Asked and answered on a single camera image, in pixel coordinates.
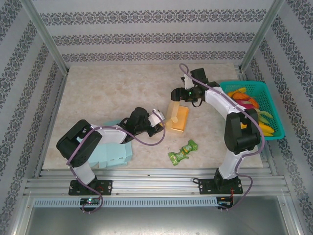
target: plastic basket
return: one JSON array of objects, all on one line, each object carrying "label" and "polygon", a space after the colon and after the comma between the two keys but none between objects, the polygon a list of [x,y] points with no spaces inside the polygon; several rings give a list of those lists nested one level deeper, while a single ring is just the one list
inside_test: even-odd
[{"label": "plastic basket", "polygon": [[268,87],[263,82],[254,81],[233,81],[233,82],[222,82],[221,88],[225,93],[235,91],[239,88],[245,87],[246,94],[255,97],[260,105],[260,110],[269,112],[273,119],[267,118],[271,128],[275,130],[274,136],[266,136],[265,140],[280,140],[285,136],[285,132],[282,123],[279,119],[273,100],[270,96]]}]

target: purple cable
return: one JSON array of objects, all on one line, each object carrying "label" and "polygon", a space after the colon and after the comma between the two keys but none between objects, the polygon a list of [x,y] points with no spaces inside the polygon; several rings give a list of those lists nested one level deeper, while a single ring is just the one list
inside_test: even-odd
[{"label": "purple cable", "polygon": [[[128,132],[128,131],[126,131],[126,130],[124,130],[124,129],[122,129],[122,128],[113,127],[113,126],[98,126],[98,127],[92,129],[91,131],[89,131],[89,132],[86,134],[86,136],[83,138],[83,140],[82,140],[82,141],[80,142],[80,144],[77,146],[77,148],[75,149],[75,151],[72,153],[71,157],[70,157],[69,160],[67,161],[67,165],[69,166],[70,171],[73,173],[75,179],[76,179],[82,186],[88,188],[89,190],[91,190],[91,191],[93,191],[94,193],[96,193],[97,195],[99,195],[99,199],[101,200],[100,205],[99,205],[96,209],[94,209],[93,211],[88,212],[88,214],[94,213],[94,212],[96,212],[97,210],[99,210],[99,209],[102,207],[102,205],[103,205],[103,196],[101,195],[100,192],[98,192],[97,190],[94,190],[93,188],[89,187],[88,185],[86,185],[83,181],[81,181],[81,180],[78,178],[78,176],[77,176],[77,174],[75,173],[73,167],[70,165],[70,162],[73,160],[73,158],[75,157],[75,155],[77,154],[77,152],[79,151],[79,149],[81,148],[81,146],[84,144],[84,142],[86,141],[86,139],[92,134],[92,132],[94,132],[94,131],[96,131],[96,130],[100,130],[100,129],[114,129],[114,130],[123,131],[123,132],[125,132],[127,135],[133,137],[135,140],[137,140],[137,141],[138,141],[139,143],[141,143],[141,144],[144,144],[144,145],[147,145],[147,146],[155,146],[155,145],[158,145],[158,144],[161,143],[161,142],[164,140],[164,138],[165,138],[165,123],[163,122],[162,118],[160,118],[153,110],[152,110],[152,113],[153,113],[154,115],[156,115],[158,119],[160,119],[160,121],[161,121],[161,123],[162,123],[162,125],[163,125],[163,136],[162,136],[162,138],[161,138],[158,142],[156,142],[156,143],[145,143],[145,142],[139,140],[136,136],[134,136],[134,135],[131,134],[130,132]],[[84,205],[83,205],[83,207],[82,207],[83,213],[86,212],[86,211],[84,210],[85,205],[88,205],[88,204],[84,204]]]},{"label": "purple cable", "polygon": [[223,96],[233,107],[235,107],[238,111],[240,111],[240,112],[243,113],[248,119],[250,119],[250,120],[252,121],[252,123],[256,126],[256,128],[258,128],[258,131],[260,132],[261,139],[262,139],[261,148],[260,148],[258,151],[256,151],[256,152],[244,154],[244,155],[238,160],[238,162],[237,162],[237,164],[236,164],[236,166],[235,166],[235,173],[236,173],[236,175],[238,175],[238,176],[240,176],[240,177],[249,178],[250,181],[251,181],[250,186],[249,186],[249,188],[247,189],[247,191],[243,194],[243,196],[241,197],[241,199],[240,199],[234,206],[232,206],[230,209],[235,208],[237,205],[239,205],[239,204],[242,202],[242,200],[243,200],[243,199],[246,197],[246,195],[250,192],[250,190],[251,190],[251,188],[252,188],[252,185],[253,185],[253,179],[251,178],[251,176],[239,174],[239,173],[238,173],[238,167],[239,167],[240,163],[242,162],[242,160],[243,160],[245,157],[253,156],[253,155],[255,155],[255,154],[258,154],[258,153],[261,153],[261,152],[262,152],[262,150],[263,150],[263,148],[264,148],[264,145],[265,145],[264,134],[263,134],[263,132],[262,132],[262,130],[261,130],[259,124],[258,124],[249,114],[247,114],[244,110],[242,110],[241,108],[239,108],[239,107],[238,107],[238,104],[235,103],[229,96],[227,96],[227,95],[225,95],[224,93],[221,93],[220,91],[214,89],[213,87],[210,87],[210,86],[206,85],[205,83],[200,82],[200,81],[198,81],[197,79],[193,78],[191,75],[188,74],[189,68],[188,68],[187,65],[181,63],[181,64],[179,64],[179,68],[180,68],[180,70],[181,70],[185,75],[187,75],[191,80],[193,80],[193,81],[195,81],[195,82],[197,82],[197,83],[203,85],[204,87],[206,87],[206,88],[208,88],[208,89],[214,91],[215,93],[217,93],[217,94]]}]

